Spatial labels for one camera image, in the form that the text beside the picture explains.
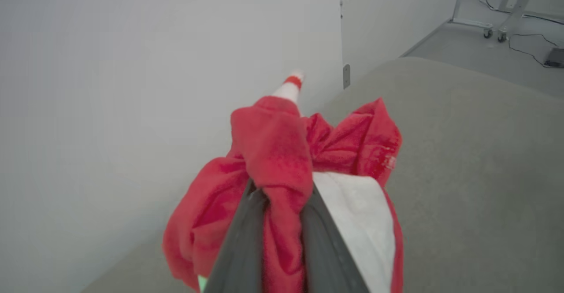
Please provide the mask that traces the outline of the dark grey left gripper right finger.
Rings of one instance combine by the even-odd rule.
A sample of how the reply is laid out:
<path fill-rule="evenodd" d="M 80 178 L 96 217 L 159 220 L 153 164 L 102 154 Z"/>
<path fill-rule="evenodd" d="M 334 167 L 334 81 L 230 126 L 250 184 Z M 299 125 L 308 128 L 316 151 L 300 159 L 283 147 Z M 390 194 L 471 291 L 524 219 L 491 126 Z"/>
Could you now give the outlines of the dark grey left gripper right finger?
<path fill-rule="evenodd" d="M 306 293 L 369 293 L 316 185 L 301 212 Z"/>

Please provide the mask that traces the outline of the grey metal wheeled stand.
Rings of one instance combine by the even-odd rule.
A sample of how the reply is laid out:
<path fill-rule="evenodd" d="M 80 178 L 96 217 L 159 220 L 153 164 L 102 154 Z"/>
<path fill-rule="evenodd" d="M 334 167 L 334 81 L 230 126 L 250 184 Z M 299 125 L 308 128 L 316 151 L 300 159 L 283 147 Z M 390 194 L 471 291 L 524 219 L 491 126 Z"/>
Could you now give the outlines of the grey metal wheeled stand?
<path fill-rule="evenodd" d="M 455 24 L 481 29 L 484 38 L 496 35 L 498 42 L 506 42 L 523 18 L 538 19 L 564 26 L 564 0 L 478 0 L 489 10 L 507 16 L 500 24 L 480 22 L 459 17 L 462 0 L 456 0 L 453 14 L 447 21 Z"/>

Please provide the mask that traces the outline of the black floor box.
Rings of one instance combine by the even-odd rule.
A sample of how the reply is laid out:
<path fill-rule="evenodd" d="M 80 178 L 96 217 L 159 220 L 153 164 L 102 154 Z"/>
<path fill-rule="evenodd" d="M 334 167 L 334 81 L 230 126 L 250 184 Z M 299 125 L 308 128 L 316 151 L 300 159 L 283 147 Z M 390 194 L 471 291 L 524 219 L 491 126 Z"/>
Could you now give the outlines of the black floor box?
<path fill-rule="evenodd" d="M 545 67 L 564 68 L 564 48 L 552 48 L 542 64 Z"/>

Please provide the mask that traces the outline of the red garment with white trim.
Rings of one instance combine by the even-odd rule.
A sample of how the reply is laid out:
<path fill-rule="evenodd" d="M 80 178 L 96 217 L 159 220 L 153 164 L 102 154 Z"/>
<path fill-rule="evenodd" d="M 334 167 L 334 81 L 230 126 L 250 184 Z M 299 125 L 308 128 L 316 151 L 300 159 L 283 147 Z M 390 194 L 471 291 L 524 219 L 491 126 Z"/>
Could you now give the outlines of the red garment with white trim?
<path fill-rule="evenodd" d="M 336 126 L 300 113 L 304 79 L 231 114 L 228 154 L 209 161 L 169 219 L 171 274 L 197 293 L 208 277 L 248 180 L 264 192 L 263 293 L 306 293 L 301 212 L 316 185 L 369 293 L 403 293 L 403 237 L 385 185 L 402 138 L 382 99 Z"/>

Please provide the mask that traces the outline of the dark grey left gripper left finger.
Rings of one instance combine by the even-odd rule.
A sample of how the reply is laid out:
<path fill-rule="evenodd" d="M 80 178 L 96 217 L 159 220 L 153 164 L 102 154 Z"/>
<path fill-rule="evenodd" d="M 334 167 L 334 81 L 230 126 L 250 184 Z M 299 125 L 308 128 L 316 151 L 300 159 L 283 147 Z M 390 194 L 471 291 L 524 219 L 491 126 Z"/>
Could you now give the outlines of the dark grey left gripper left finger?
<path fill-rule="evenodd" d="M 204 293 L 263 293 L 263 221 L 268 200 L 252 179 L 208 277 Z"/>

